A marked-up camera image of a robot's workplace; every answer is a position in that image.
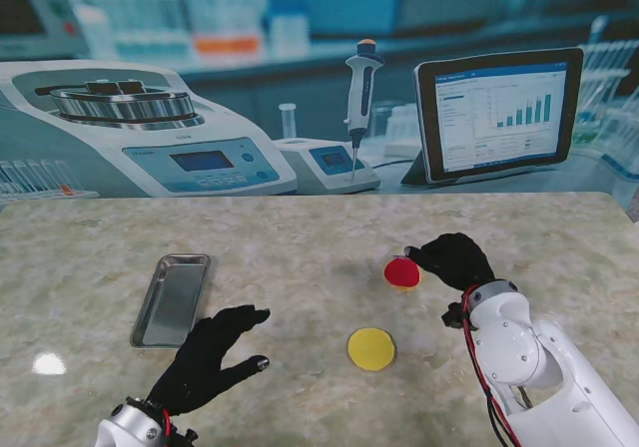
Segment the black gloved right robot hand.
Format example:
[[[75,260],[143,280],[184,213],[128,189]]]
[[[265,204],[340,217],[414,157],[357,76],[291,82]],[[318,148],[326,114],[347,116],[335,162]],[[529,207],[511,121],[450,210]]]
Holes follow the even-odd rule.
[[[496,280],[484,252],[461,232],[442,234],[422,247],[407,246],[404,255],[459,291]]]

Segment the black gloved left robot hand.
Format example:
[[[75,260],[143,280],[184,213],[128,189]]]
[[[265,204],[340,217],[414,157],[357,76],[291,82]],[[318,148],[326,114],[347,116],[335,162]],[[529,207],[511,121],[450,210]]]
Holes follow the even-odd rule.
[[[269,319],[269,309],[252,304],[225,308],[198,321],[147,400],[178,416],[195,411],[270,365],[254,355],[231,367],[222,361],[242,334]]]

